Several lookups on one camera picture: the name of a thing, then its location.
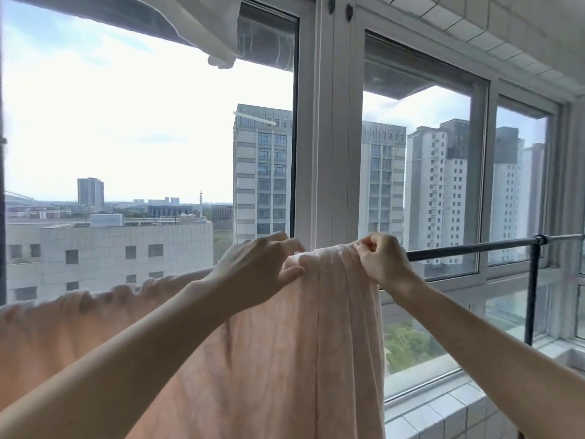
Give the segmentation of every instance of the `sky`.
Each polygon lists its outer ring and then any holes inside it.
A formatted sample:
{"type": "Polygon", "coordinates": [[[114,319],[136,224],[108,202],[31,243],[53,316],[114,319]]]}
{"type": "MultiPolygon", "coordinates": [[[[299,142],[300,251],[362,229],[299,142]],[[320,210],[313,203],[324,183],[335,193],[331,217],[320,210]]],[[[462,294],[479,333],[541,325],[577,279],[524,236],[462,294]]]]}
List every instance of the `sky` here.
{"type": "MultiPolygon", "coordinates": [[[[106,201],[232,201],[238,103],[292,109],[293,73],[3,0],[6,189],[77,200],[77,178],[104,182],[106,201]]],[[[366,120],[438,126],[469,118],[469,98],[431,87],[402,101],[364,93],[366,120]]],[[[498,126],[542,141],[544,120],[498,110],[498,126]]]]}

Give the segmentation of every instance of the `pink towel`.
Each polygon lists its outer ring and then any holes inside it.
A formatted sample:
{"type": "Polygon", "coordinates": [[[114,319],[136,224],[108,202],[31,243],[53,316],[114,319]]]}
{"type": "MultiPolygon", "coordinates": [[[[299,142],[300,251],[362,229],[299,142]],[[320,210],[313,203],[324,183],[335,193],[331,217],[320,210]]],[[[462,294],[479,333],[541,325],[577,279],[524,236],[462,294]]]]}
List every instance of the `pink towel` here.
{"type": "MultiPolygon", "coordinates": [[[[380,302],[349,245],[289,258],[302,278],[233,316],[187,359],[129,439],[379,439],[380,302]]],[[[192,277],[0,311],[0,410],[164,303],[192,277]]]]}

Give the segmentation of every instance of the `metal pole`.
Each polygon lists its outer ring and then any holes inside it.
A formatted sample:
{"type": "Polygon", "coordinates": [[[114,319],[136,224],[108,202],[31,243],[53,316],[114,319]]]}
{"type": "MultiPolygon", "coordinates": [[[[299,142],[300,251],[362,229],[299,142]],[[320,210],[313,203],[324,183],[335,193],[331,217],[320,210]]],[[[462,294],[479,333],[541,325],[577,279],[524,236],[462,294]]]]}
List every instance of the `metal pole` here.
{"type": "MultiPolygon", "coordinates": [[[[538,262],[541,259],[541,243],[546,243],[546,238],[536,236],[538,244],[530,247],[530,269],[528,272],[528,293],[526,297],[526,321],[524,324],[524,343],[532,346],[534,337],[534,318],[537,306],[538,262]]],[[[524,439],[521,431],[518,439],[524,439]]]]}

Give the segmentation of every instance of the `glass pane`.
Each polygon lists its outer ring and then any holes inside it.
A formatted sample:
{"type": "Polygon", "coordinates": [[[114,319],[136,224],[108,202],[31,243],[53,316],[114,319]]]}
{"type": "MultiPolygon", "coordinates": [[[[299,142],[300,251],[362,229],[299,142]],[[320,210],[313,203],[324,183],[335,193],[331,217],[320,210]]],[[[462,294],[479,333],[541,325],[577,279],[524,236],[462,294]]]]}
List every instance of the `glass pane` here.
{"type": "Polygon", "coordinates": [[[296,29],[242,5],[243,57],[220,70],[186,44],[3,0],[8,301],[194,271],[290,231],[296,29]]]}
{"type": "MultiPolygon", "coordinates": [[[[445,68],[414,55],[366,37],[359,236],[379,228],[406,250],[475,243],[481,142],[470,145],[470,114],[481,87],[440,81],[445,68]]],[[[473,273],[476,255],[414,268],[426,279],[473,273]]]]}
{"type": "MultiPolygon", "coordinates": [[[[528,292],[517,291],[513,294],[495,297],[486,301],[486,320],[501,330],[509,332],[518,339],[524,339],[526,321],[526,296],[528,292]]],[[[534,318],[534,336],[546,331],[549,288],[537,288],[537,304],[534,318]]]]}
{"type": "Polygon", "coordinates": [[[585,287],[579,287],[579,305],[577,306],[577,337],[585,339],[585,287]]]}
{"type": "Polygon", "coordinates": [[[384,353],[385,398],[458,368],[435,338],[414,319],[384,327],[384,353]]]}
{"type": "MultiPolygon", "coordinates": [[[[547,117],[534,118],[498,106],[490,242],[540,232],[547,117]]],[[[490,251],[489,264],[529,258],[528,247],[490,251]]]]}

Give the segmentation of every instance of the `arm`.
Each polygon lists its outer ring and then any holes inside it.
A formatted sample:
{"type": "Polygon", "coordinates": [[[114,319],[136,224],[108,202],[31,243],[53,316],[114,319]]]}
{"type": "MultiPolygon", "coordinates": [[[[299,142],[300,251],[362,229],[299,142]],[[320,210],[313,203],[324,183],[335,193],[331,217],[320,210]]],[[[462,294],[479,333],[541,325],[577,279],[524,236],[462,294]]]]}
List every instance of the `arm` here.
{"type": "Polygon", "coordinates": [[[303,273],[303,250],[277,233],[234,245],[203,280],[97,347],[0,413],[1,439],[123,439],[183,362],[231,315],[303,273]]]}
{"type": "Polygon", "coordinates": [[[585,431],[585,379],[490,325],[430,287],[395,237],[356,244],[362,264],[531,439],[572,439],[585,431]]]}

